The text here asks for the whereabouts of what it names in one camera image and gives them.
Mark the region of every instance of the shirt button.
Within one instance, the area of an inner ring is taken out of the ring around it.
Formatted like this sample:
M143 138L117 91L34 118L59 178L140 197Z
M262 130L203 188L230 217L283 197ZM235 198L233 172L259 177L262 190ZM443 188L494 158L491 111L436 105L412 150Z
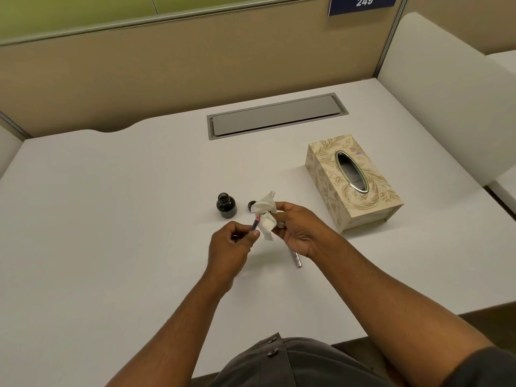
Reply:
M278 354L278 352L279 352L278 348L273 349L273 350L271 350L270 352L267 353L267 357L268 358L274 357L276 354Z

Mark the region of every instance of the right hand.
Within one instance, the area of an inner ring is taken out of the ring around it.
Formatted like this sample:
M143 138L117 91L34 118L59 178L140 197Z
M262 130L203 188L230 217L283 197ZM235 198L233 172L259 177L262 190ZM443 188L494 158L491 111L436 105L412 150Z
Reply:
M283 210L273 214L276 221L285 228L276 227L273 232L285 241L287 246L310 259L328 252L338 252L346 240L328 227L315 213L290 202L276 202L276 208Z

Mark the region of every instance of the left hand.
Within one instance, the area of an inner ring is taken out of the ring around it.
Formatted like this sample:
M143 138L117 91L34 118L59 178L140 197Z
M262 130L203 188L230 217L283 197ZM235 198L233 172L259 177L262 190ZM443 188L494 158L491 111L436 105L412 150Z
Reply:
M247 254L260 237L260 231L249 233L250 229L250 225L231 221L212 235L203 277L220 285L224 292L233 286L233 280L246 263ZM242 239L235 242L234 236Z

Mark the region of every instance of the tissue box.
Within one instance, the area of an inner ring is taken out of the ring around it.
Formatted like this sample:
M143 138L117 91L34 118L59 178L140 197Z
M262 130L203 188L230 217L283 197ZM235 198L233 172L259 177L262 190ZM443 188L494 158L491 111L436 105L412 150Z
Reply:
M339 232L386 221L403 206L351 135L309 144L305 166Z

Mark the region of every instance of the number sign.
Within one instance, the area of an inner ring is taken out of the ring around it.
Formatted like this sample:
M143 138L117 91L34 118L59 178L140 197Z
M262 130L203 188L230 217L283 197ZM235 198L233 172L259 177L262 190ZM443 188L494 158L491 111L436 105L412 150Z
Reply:
M396 0L331 0L330 16L394 6Z

